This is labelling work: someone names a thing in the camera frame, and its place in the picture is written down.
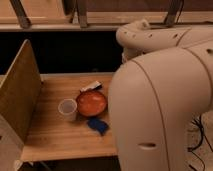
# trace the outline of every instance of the wooden board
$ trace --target wooden board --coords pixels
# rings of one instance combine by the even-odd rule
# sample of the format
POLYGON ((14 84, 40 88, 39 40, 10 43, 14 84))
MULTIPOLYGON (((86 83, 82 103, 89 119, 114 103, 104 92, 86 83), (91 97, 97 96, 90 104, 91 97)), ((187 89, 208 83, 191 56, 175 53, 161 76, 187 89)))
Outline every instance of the wooden board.
POLYGON ((25 141, 40 87, 32 47, 26 40, 0 83, 0 128, 19 147, 25 141))
MULTIPOLYGON (((68 23, 61 0, 21 0, 24 10, 33 24, 68 23)), ((9 0, 0 0, 0 23, 18 23, 9 0)))
POLYGON ((87 1, 77 0, 78 22, 81 28, 87 27, 87 1))
MULTIPOLYGON (((140 12, 167 11, 170 0, 87 0, 89 12, 140 12)), ((184 2, 183 11, 212 11, 212 0, 184 2)))
MULTIPOLYGON (((150 23, 163 23, 167 12, 87 12, 89 24, 126 24, 135 20, 146 19, 150 23)), ((212 11, 182 12, 180 23, 213 21, 212 11)))
POLYGON ((0 83, 3 80, 3 78, 4 78, 4 75, 0 75, 0 83))
MULTIPOLYGON (((74 123, 66 122, 58 112, 65 98, 76 98, 80 88, 93 81, 103 84, 107 96, 111 74, 66 76, 45 79, 21 155, 22 161, 45 161, 116 155, 111 129, 104 136, 90 129, 87 119, 78 115, 74 123)), ((108 112, 100 118, 109 123, 108 112)))

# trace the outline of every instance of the small object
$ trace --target small object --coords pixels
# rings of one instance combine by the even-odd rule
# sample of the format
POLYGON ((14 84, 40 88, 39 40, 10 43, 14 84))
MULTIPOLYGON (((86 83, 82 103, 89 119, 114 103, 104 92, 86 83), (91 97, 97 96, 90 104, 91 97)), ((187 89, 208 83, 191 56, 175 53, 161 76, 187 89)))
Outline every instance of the small object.
POLYGON ((97 90, 82 92, 76 99, 78 112, 86 117, 96 116, 107 106, 106 97, 97 90))
POLYGON ((106 132, 106 130, 109 128, 108 124, 104 121, 101 121, 97 117, 91 117, 89 121, 87 122, 87 125, 94 129, 97 130, 102 136, 106 132))
POLYGON ((58 105, 58 111, 66 121, 75 121, 77 116, 77 102, 74 99, 64 99, 58 105))
POLYGON ((98 90, 102 88, 102 85, 99 81, 94 81, 91 84, 87 85, 86 87, 81 88, 80 92, 85 92, 88 90, 98 90))

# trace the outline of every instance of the plywood panel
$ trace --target plywood panel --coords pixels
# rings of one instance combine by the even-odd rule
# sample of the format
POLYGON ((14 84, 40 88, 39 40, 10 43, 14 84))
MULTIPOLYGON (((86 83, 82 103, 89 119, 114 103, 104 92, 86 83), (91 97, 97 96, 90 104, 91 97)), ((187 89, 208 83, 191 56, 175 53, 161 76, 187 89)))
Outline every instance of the plywood panel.
POLYGON ((25 41, 0 84, 0 127, 12 138, 24 142, 40 87, 32 47, 25 41))

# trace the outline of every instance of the orange bowl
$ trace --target orange bowl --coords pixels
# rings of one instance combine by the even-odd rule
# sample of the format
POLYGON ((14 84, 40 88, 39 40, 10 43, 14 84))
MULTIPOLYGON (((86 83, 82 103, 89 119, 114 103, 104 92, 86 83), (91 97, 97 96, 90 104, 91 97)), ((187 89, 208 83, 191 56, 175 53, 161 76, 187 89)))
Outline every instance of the orange bowl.
POLYGON ((107 106, 106 97, 97 90, 82 92, 76 99, 78 112, 86 117, 96 116, 107 106))

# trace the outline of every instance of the floor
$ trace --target floor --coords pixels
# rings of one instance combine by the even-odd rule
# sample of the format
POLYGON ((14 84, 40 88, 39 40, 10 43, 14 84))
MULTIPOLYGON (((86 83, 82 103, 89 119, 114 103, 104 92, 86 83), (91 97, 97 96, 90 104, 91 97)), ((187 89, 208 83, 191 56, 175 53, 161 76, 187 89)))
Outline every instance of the floor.
MULTIPOLYGON (((63 160, 47 164, 52 171, 120 171, 117 157, 63 160)), ((42 166, 38 170, 47 171, 42 166)))

